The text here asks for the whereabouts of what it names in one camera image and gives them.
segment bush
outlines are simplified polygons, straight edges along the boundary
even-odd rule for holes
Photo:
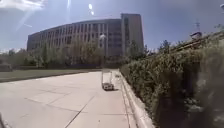
[[[184,101],[194,97],[201,59],[200,50],[159,54],[124,65],[120,71],[157,124],[163,120],[163,110],[178,108],[185,111]]]

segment concrete pavement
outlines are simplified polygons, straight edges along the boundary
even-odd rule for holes
[[[90,72],[0,83],[0,112],[12,128],[136,128],[117,82],[112,75],[117,90],[105,92],[101,72]]]

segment curb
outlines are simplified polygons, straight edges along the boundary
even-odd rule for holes
[[[130,102],[130,106],[133,111],[138,128],[155,128],[152,120],[149,118],[147,112],[145,111],[144,103],[142,103],[142,101],[135,96],[130,85],[127,83],[120,71],[116,71],[115,74],[120,75],[120,79],[122,80],[122,84]]]

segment hedge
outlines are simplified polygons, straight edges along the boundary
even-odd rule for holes
[[[216,78],[221,79],[218,76],[224,76],[223,53],[223,48],[212,46],[158,54],[124,65],[120,71],[136,96],[145,103],[156,126],[211,128],[209,124],[214,124],[209,122],[211,115],[205,116],[208,113],[206,108],[211,107],[205,97],[211,95],[208,88],[213,86],[208,85],[209,81],[214,82]],[[206,81],[206,84],[199,86],[201,81]]]

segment building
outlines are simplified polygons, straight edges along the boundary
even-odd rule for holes
[[[143,51],[143,32],[139,14],[121,14],[120,19],[91,20],[61,25],[28,36],[27,50],[68,48],[73,43],[97,42],[106,57],[121,56],[130,42]]]

